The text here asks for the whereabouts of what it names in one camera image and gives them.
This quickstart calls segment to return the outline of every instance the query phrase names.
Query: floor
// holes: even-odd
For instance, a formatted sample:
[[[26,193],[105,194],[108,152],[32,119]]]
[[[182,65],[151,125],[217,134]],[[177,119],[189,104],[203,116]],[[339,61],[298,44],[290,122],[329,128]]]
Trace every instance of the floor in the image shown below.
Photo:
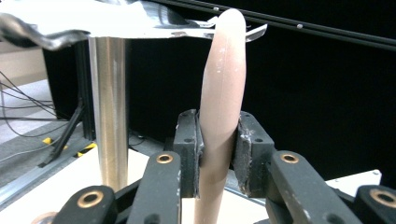
[[[3,90],[0,115],[0,188],[37,166],[51,147],[45,138],[56,139],[66,121],[55,121],[48,81],[41,80],[17,89]],[[47,106],[38,107],[23,94]]]

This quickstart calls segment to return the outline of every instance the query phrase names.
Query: stainless steel cylinder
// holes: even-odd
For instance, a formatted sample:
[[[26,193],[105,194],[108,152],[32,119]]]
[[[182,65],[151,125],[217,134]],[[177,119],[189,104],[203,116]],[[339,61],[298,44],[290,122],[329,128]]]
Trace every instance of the stainless steel cylinder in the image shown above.
[[[128,124],[126,40],[90,38],[92,97],[96,141],[104,185],[115,191],[127,185]]]

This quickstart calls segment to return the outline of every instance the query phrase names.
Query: cable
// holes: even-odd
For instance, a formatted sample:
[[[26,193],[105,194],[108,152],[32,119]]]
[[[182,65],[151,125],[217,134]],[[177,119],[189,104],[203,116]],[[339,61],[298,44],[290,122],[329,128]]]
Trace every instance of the cable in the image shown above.
[[[17,90],[19,90],[18,89],[18,87],[16,87],[4,74],[3,74],[3,72],[1,72],[0,71],[0,74],[3,76],[3,77],[5,77],[6,78],[6,80],[8,80]],[[4,94],[3,94],[3,82],[1,81],[1,79],[0,79],[0,95],[1,95],[1,106],[2,107],[4,107],[5,106],[5,100],[4,100]],[[55,128],[55,129],[53,129],[53,130],[51,130],[51,131],[49,131],[49,132],[46,132],[46,133],[41,133],[41,134],[37,134],[37,135],[25,135],[25,134],[21,134],[21,133],[18,133],[17,131],[15,131],[12,127],[11,127],[11,125],[9,124],[9,122],[8,122],[8,119],[7,119],[7,115],[6,115],[6,110],[3,108],[2,109],[2,111],[3,111],[3,117],[4,117],[4,119],[5,119],[5,122],[6,122],[6,125],[8,126],[8,128],[12,131],[12,132],[14,132],[16,135],[18,135],[18,136],[20,136],[20,137],[38,137],[38,136],[42,136],[42,135],[44,135],[44,134],[47,134],[47,133],[52,133],[52,132],[54,132],[54,131],[56,131],[56,130],[58,130],[58,129],[61,129],[62,127],[64,127],[64,126],[66,126],[67,125],[67,123],[66,124],[64,124],[64,125],[61,125],[60,127],[58,127],[58,128]]]
[[[6,95],[9,95],[9,96],[12,96],[12,97],[14,97],[14,98],[20,99],[20,100],[31,101],[31,100],[29,100],[29,99],[21,98],[21,97],[19,97],[19,96],[16,96],[16,95],[13,95],[13,94],[11,94],[11,93],[8,93],[8,92],[6,92],[6,91],[3,91],[3,93],[6,94]],[[52,102],[52,101],[48,101],[48,100],[37,100],[37,101],[39,101],[39,102]]]
[[[38,119],[38,118],[15,118],[15,117],[0,117],[0,120],[3,119],[16,119],[16,120],[30,120],[30,121],[68,121],[67,119]]]
[[[46,108],[43,107],[43,106],[44,106],[43,103],[37,101],[37,100],[34,99],[33,97],[30,97],[30,96],[26,95],[26,94],[25,94],[23,91],[21,91],[17,86],[15,86],[15,84],[12,83],[11,80],[9,80],[9,79],[6,77],[6,75],[4,75],[1,71],[0,71],[0,74],[1,74],[3,77],[5,77],[6,80],[7,80],[9,83],[11,83],[11,85],[12,85],[16,90],[14,90],[13,88],[9,87],[8,85],[6,85],[6,84],[4,84],[4,83],[2,83],[2,82],[0,82],[0,85],[9,87],[11,90],[14,90],[14,91],[16,91],[17,93],[19,93],[19,94],[21,94],[21,95],[27,97],[33,104],[37,105],[37,106],[40,107],[41,109],[47,111],[48,113],[50,113],[51,115],[53,115],[53,116],[56,117],[56,114],[52,113],[51,111],[48,111]]]
[[[3,72],[1,72],[0,71],[0,75],[2,75],[16,90],[14,90],[13,88],[11,88],[12,90],[14,90],[14,91],[16,91],[17,93],[19,93],[19,94],[21,94],[21,95],[23,95],[23,96],[25,96],[25,97],[27,97],[29,100],[31,100],[32,101],[32,103],[34,103],[35,105],[42,105],[42,106],[44,106],[41,102],[39,102],[39,101],[37,101],[36,99],[34,99],[34,98],[32,98],[32,97],[30,97],[30,96],[28,96],[27,94],[25,94],[23,91],[21,91],[11,80],[9,80],[9,78],[6,76],[6,75],[4,75],[4,73]],[[0,82],[0,85],[5,85],[5,86],[7,86],[7,87],[9,87],[8,85],[6,85],[6,84],[4,84],[4,83],[2,83],[2,82]],[[47,111],[48,113],[50,113],[51,115],[53,115],[53,116],[55,116],[55,117],[60,117],[61,119],[65,119],[64,117],[61,117],[61,116],[57,116],[56,114],[54,114],[54,113],[52,113],[52,112],[50,112],[50,111],[48,111],[46,108],[44,108],[44,107],[41,107],[43,110],[45,110],[45,111]]]
[[[27,109],[27,108],[34,108],[34,107],[40,107],[39,105],[25,105],[25,106],[2,106],[0,105],[0,108],[4,109]]]
[[[13,157],[16,157],[16,156],[19,156],[19,155],[22,155],[22,154],[31,153],[31,152],[37,152],[37,151],[46,149],[47,147],[50,147],[50,146],[54,145],[58,140],[59,140],[59,138],[56,139],[55,141],[51,142],[50,144],[44,146],[44,147],[40,147],[40,148],[37,148],[37,149],[33,149],[33,150],[28,150],[28,151],[23,151],[23,152],[18,152],[18,153],[12,154],[12,155],[10,155],[8,157],[3,158],[2,160],[0,160],[0,162],[7,161],[7,160],[9,160],[9,159],[11,159]]]

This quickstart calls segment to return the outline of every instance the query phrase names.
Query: black metal frame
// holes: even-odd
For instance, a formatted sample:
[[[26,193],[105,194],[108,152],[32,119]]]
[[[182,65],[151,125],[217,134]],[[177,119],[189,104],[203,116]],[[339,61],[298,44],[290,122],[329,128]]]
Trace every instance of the black metal frame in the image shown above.
[[[185,7],[194,10],[210,12],[213,14],[221,14],[230,7],[210,4],[206,2],[193,0],[153,0],[153,2],[166,4],[169,6]],[[288,29],[292,31],[302,32],[311,35],[318,35],[332,39],[342,40],[350,43],[361,44],[379,49],[387,49],[396,51],[396,40],[376,35],[367,35],[357,32],[336,29],[332,27],[316,25],[314,23],[296,21],[276,16],[266,15],[258,12],[252,12],[238,8],[245,16],[247,21],[253,21],[261,24],[269,24],[271,26]]]

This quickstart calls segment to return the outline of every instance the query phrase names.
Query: soft cylindrical object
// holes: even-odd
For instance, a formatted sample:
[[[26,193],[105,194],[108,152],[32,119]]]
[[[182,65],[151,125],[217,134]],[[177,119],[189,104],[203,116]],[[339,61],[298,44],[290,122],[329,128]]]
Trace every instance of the soft cylindrical object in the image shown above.
[[[245,19],[238,10],[229,9],[219,16],[201,95],[200,126],[205,151],[195,223],[217,222],[245,89],[245,35]]]

